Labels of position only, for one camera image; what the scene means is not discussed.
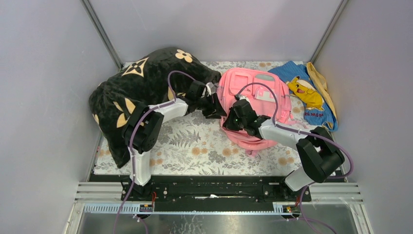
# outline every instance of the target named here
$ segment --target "black blanket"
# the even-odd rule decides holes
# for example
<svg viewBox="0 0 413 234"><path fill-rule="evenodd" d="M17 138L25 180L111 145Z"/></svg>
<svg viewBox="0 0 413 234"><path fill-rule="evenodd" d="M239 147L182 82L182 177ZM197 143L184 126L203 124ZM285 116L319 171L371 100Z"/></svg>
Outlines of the black blanket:
<svg viewBox="0 0 413 234"><path fill-rule="evenodd" d="M132 63L101 83L89 97L93 117L108 140L109 150L118 168L130 159L121 136L122 127L138 102L155 105L171 99L167 80L168 74L174 70L185 72L203 83L217 83L221 78L219 72L202 65L190 53L168 47ZM171 76L171 85L176 93L185 93L191 81L179 73Z"/></svg>

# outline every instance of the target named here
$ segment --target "floral tablecloth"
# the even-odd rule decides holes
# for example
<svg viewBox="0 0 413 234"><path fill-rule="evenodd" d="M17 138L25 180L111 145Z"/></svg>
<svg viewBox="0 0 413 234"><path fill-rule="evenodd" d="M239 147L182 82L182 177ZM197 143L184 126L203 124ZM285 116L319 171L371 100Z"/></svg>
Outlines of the floral tablecloth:
<svg viewBox="0 0 413 234"><path fill-rule="evenodd" d="M211 69L225 72L233 67L268 71L284 62L204 62ZM297 97L291 97L294 119L309 125L303 119L304 107ZM106 139L96 154L94 173L121 175L131 172L129 162L118 169L108 149ZM298 153L277 144L250 157L245 150L232 143L220 129L219 120L205 119L200 111L175 118L162 125L158 141L151 152L152 175L263 175L285 176L300 167Z"/></svg>

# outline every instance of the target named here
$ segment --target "metal frame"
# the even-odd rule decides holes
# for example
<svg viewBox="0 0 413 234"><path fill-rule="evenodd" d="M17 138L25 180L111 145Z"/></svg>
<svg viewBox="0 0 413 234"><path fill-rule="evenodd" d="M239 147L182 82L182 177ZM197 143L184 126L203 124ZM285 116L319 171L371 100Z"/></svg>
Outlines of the metal frame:
<svg viewBox="0 0 413 234"><path fill-rule="evenodd" d="M359 234L373 234L366 214L363 199L356 183L322 183L310 186L312 201L303 204L346 204L352 212ZM75 203L64 233L76 234L81 226L84 213L111 214L120 206L122 186L119 182L81 182L75 196ZM124 214L136 212L139 204L150 204L147 201L128 201L122 210ZM273 202L273 212L153 212L165 215L283 215L282 205L293 205L293 202Z"/></svg>
<svg viewBox="0 0 413 234"><path fill-rule="evenodd" d="M85 7L86 12L88 13L93 25L96 28L97 33L99 34L100 38L102 39L103 43L106 46L106 49L108 50L109 54L111 55L113 62L117 66L119 70L122 69L122 61L119 58L119 55L117 54L113 44L111 43L111 40L109 39L108 35L105 32L105 29L102 26L102 23L99 20L99 17L97 16L96 12L94 11L92 4L90 3L89 0L80 0Z"/></svg>
<svg viewBox="0 0 413 234"><path fill-rule="evenodd" d="M80 182L75 196L76 202L82 203L118 203L122 186L119 182ZM363 199L357 183L322 183L310 186L311 202L303 204L353 204L362 205ZM147 203L133 201L127 203ZM279 205L291 205L294 202L273 202Z"/></svg>
<svg viewBox="0 0 413 234"><path fill-rule="evenodd" d="M331 18L331 21L328 24L327 29L325 30L323 36L321 37L321 40L320 40L319 44L316 47L316 50L314 51L313 55L310 58L310 62L312 62L313 64L319 58L320 52L323 49L323 47L325 45L325 42L329 38L329 36L331 34L331 31L333 30L334 26L337 23L337 20L340 18L341 13L343 12L344 8L347 6L349 1L350 0L341 0L340 4L338 5L336 12L334 13L333 17Z"/></svg>

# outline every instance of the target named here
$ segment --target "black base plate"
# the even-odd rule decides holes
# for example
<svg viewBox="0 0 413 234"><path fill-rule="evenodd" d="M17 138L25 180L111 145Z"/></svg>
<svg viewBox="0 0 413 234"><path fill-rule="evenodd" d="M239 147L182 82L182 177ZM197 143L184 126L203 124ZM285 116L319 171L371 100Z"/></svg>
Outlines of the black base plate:
<svg viewBox="0 0 413 234"><path fill-rule="evenodd" d="M286 199L277 192L280 186L278 183L283 178L281 176L153 175L144 187L134 185L128 201L151 201L151 193L155 192L155 211L158 212L273 211L274 201L296 201L296 196ZM130 185L123 183L123 186L126 193ZM121 199L125 199L125 194L122 194ZM304 194L303 201L311 201L309 191Z"/></svg>

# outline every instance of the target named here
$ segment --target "white wall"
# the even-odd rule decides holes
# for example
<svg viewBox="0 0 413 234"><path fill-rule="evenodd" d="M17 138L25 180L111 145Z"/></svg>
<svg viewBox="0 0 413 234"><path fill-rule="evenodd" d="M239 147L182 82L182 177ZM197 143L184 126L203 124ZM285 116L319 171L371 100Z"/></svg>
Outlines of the white wall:
<svg viewBox="0 0 413 234"><path fill-rule="evenodd" d="M321 52L376 234L413 233L413 1L350 1Z"/></svg>
<svg viewBox="0 0 413 234"><path fill-rule="evenodd" d="M201 61L309 60L340 0L91 0L133 61L177 45Z"/></svg>
<svg viewBox="0 0 413 234"><path fill-rule="evenodd" d="M79 0L0 5L0 233L58 234L99 135L89 94L116 68Z"/></svg>

